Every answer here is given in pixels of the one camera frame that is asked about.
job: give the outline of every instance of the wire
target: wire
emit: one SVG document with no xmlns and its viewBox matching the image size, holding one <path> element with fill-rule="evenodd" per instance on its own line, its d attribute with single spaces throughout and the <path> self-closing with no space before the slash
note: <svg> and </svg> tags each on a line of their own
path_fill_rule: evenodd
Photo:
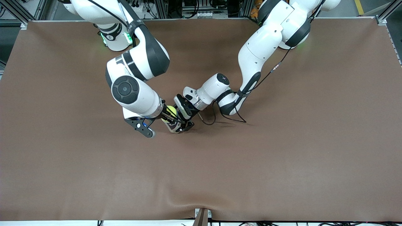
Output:
<svg viewBox="0 0 402 226">
<path fill-rule="evenodd" d="M 154 12 L 153 12 L 152 9 L 151 9 L 151 6 L 150 6 L 150 3 L 148 2 L 148 0 L 144 0 L 144 5 L 145 5 L 145 8 L 147 9 L 147 11 L 149 10 L 149 13 L 151 14 L 151 16 L 152 16 L 154 19 L 157 19 L 156 15 L 154 14 Z"/>
<path fill-rule="evenodd" d="M 194 4 L 194 12 L 193 12 L 193 14 L 192 14 L 190 17 L 185 17 L 185 16 L 184 16 L 184 18 L 190 19 L 190 18 L 194 17 L 195 15 L 197 15 L 198 10 L 199 10 L 199 8 L 200 8 L 200 2 L 199 2 L 198 0 L 194 0 L 194 1 L 195 1 L 195 4 Z"/>
<path fill-rule="evenodd" d="M 237 111 L 236 106 L 234 107 L 234 109 L 236 110 L 237 115 L 242 119 L 242 121 L 241 121 L 241 120 L 231 119 L 231 118 L 226 117 L 226 116 L 222 113 L 222 111 L 221 111 L 220 108 L 219 108 L 219 112 L 221 113 L 221 115 L 222 115 L 225 119 L 232 120 L 232 121 L 236 121 L 236 122 L 241 122 L 241 123 L 247 123 L 247 121 L 244 120 L 243 117 L 242 117 L 242 116 L 239 114 L 239 112 Z"/>
<path fill-rule="evenodd" d="M 224 6 L 216 6 L 216 5 L 212 4 L 212 0 L 209 0 L 209 4 L 210 4 L 212 7 L 216 8 L 216 9 L 226 9 L 226 8 L 228 7 L 228 2 L 227 2 L 227 1 L 225 1 L 225 5 L 224 5 Z"/>
<path fill-rule="evenodd" d="M 249 16 L 241 16 L 241 18 L 247 18 L 247 19 L 251 20 L 252 22 L 254 22 L 254 23 L 260 25 L 260 23 L 259 23 L 256 19 L 254 19 L 254 18 L 252 18 L 252 17 L 249 17 Z"/>
<path fill-rule="evenodd" d="M 318 5 L 317 10 L 316 10 L 313 14 L 311 14 L 311 16 L 310 16 L 310 18 L 311 18 L 310 23 L 313 22 L 313 20 L 320 14 L 320 12 L 321 12 L 321 7 L 322 7 L 322 5 L 324 4 L 324 2 L 325 2 L 325 0 L 322 0 L 321 3 Z"/>
<path fill-rule="evenodd" d="M 283 58 L 281 59 L 281 61 L 279 61 L 279 63 L 277 63 L 272 69 L 271 69 L 271 71 L 261 80 L 261 82 L 259 82 L 254 88 L 252 88 L 250 91 L 253 91 L 253 90 L 255 90 L 256 88 L 258 88 L 258 86 L 260 86 L 261 85 L 261 83 L 272 73 L 272 72 L 274 72 L 274 70 L 276 70 L 278 67 L 279 67 L 279 65 L 283 62 L 283 60 L 286 58 L 286 56 L 287 56 L 287 54 L 289 53 L 289 51 L 290 51 L 291 49 L 288 49 L 287 50 L 287 52 L 285 53 L 285 55 L 283 56 Z"/>
<path fill-rule="evenodd" d="M 168 107 L 166 108 L 166 110 L 169 111 L 170 114 L 173 115 L 173 117 L 172 117 L 173 121 L 178 122 L 178 123 L 181 123 L 181 124 L 184 124 L 184 123 L 185 123 L 183 120 L 180 120 L 179 117 L 178 117 L 178 115 L 175 114 L 175 113 L 173 113 Z"/>
<path fill-rule="evenodd" d="M 0 8 L 0 14 L 1 14 L 0 17 L 2 17 L 5 12 L 6 12 L 6 9 L 3 8 L 3 6 L 1 6 L 1 8 Z"/>
<path fill-rule="evenodd" d="M 212 122 L 212 123 L 206 123 L 206 122 L 204 121 L 204 119 L 201 117 L 200 113 L 198 113 L 198 116 L 201 118 L 201 122 L 202 122 L 202 123 L 204 123 L 204 124 L 206 124 L 206 125 L 213 125 L 213 124 L 215 124 L 215 122 L 216 122 L 215 102 L 216 102 L 216 100 L 214 100 L 214 101 L 212 102 L 213 122 Z"/>
<path fill-rule="evenodd" d="M 105 9 L 105 7 L 99 5 L 98 3 L 94 2 L 93 0 L 88 0 L 89 2 L 91 2 L 92 4 L 96 5 L 97 7 L 103 9 L 105 12 L 109 13 L 111 16 L 113 16 L 114 18 L 116 18 L 118 21 L 120 21 L 120 23 L 124 24 L 124 26 L 128 27 L 128 24 L 126 22 L 124 22 L 122 19 L 120 19 L 118 16 L 114 15 L 112 12 L 110 12 L 109 10 Z"/>
</svg>

